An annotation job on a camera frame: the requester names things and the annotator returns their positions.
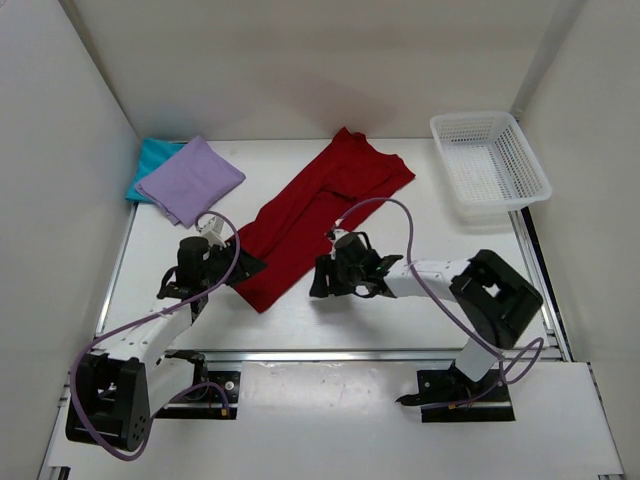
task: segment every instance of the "purple cloth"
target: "purple cloth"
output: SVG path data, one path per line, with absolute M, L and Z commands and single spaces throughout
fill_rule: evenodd
M 140 180 L 136 190 L 157 204 L 171 223 L 190 227 L 245 178 L 198 136 Z

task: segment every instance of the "white table surface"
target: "white table surface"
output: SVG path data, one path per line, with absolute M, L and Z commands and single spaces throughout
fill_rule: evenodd
M 252 221 L 328 144 L 328 140 L 210 142 L 247 179 L 214 205 L 236 226 Z M 487 228 L 465 226 L 448 207 L 433 140 L 371 140 L 384 153 L 397 153 L 416 179 L 394 198 L 411 210 L 416 225 L 414 258 L 469 258 L 481 248 L 496 251 L 525 277 L 526 267 L 508 216 Z M 395 205 L 382 206 L 361 225 L 381 255 L 404 254 L 407 221 Z M 113 292 L 105 331 L 149 312 L 165 271 L 176 263 L 179 241 L 193 235 L 171 223 L 153 205 L 140 205 Z M 176 348 L 205 350 L 457 349 L 466 336 L 426 298 L 355 297 L 312 300 L 309 272 L 267 312 L 258 315 L 234 290 L 223 287 Z M 457 304 L 452 310 L 466 321 Z M 539 314 L 517 346 L 546 335 Z
M 238 419 L 157 420 L 133 463 L 64 436 L 48 466 L 69 480 L 586 480 L 622 473 L 584 364 L 539 363 L 510 387 L 516 421 L 421 424 L 394 403 L 415 392 L 409 363 L 245 363 Z

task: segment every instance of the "red t-shirt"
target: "red t-shirt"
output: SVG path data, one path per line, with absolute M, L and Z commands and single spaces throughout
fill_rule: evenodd
M 389 197 L 415 175 L 397 155 L 376 151 L 361 133 L 343 128 L 256 219 L 239 231 L 240 245 L 267 268 L 234 288 L 259 313 L 267 310 L 329 253 L 326 233 L 361 200 Z M 341 228 L 353 230 L 382 203 L 365 205 Z

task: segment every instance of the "teal cloth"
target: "teal cloth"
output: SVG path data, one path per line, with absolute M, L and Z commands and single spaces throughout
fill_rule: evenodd
M 178 153 L 184 146 L 184 143 L 171 143 L 154 138 L 145 138 L 142 141 L 140 157 L 138 158 L 138 171 L 133 182 L 131 182 L 129 190 L 127 190 L 125 199 L 130 202 L 153 203 L 147 197 L 141 195 L 134 185 Z

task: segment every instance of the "basket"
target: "basket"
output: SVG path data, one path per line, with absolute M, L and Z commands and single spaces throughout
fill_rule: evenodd
M 515 118 L 506 112 L 438 115 L 431 132 L 463 216 L 520 210 L 551 185 Z

